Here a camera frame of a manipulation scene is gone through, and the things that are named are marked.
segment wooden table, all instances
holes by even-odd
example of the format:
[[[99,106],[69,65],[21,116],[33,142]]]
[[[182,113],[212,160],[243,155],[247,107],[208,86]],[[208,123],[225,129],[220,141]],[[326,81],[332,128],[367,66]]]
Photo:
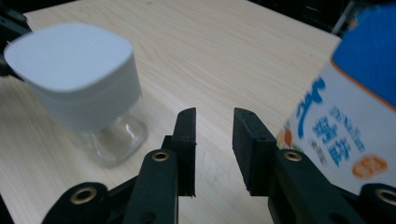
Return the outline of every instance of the wooden table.
[[[271,223],[249,197],[232,151],[233,109],[252,110],[272,134],[303,98],[339,39],[244,0],[82,0],[26,15],[33,30],[94,24],[134,46],[149,137],[122,165],[97,166],[74,147],[25,84],[0,79],[0,191],[16,223],[38,223],[76,184],[112,189],[197,108],[196,198],[180,223]]]

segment orange logo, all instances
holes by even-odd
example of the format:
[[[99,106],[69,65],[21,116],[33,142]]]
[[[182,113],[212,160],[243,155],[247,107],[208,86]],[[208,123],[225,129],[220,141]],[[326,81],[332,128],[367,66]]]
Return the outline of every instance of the orange logo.
[[[359,179],[370,179],[375,175],[385,172],[388,169],[387,162],[376,155],[362,157],[355,162],[352,173]]]

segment wood grain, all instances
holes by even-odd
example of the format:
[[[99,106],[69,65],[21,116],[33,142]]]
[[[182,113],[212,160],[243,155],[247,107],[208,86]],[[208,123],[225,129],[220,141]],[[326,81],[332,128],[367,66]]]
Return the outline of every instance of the wood grain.
[[[244,0],[86,0],[28,13],[33,30],[94,24],[134,46],[149,137],[106,169],[76,148],[27,87],[0,79],[0,190],[16,223],[38,223],[67,189],[114,188],[172,134],[177,113],[197,108],[196,198],[180,198],[180,223],[271,223],[251,198],[232,151],[233,109],[258,114],[276,134],[338,43]]]

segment white plastic lid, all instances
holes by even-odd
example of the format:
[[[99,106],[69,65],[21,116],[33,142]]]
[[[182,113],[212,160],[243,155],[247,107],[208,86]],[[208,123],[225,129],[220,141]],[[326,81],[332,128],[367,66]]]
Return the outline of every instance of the white plastic lid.
[[[141,95],[130,43],[92,25],[64,23],[24,35],[5,57],[51,115],[75,131],[104,129]]]

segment light wood surface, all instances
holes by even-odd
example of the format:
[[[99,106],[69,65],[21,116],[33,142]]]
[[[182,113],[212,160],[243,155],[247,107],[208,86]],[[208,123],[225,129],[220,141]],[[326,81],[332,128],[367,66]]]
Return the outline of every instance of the light wood surface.
[[[339,39],[245,0],[82,0],[26,15],[33,30],[94,24],[134,46],[148,140],[121,166],[97,166],[74,147],[25,84],[0,79],[0,191],[16,223],[39,223],[76,184],[112,189],[197,108],[196,198],[180,223],[272,223],[249,197],[232,151],[233,109],[254,111],[272,134],[303,98]]]

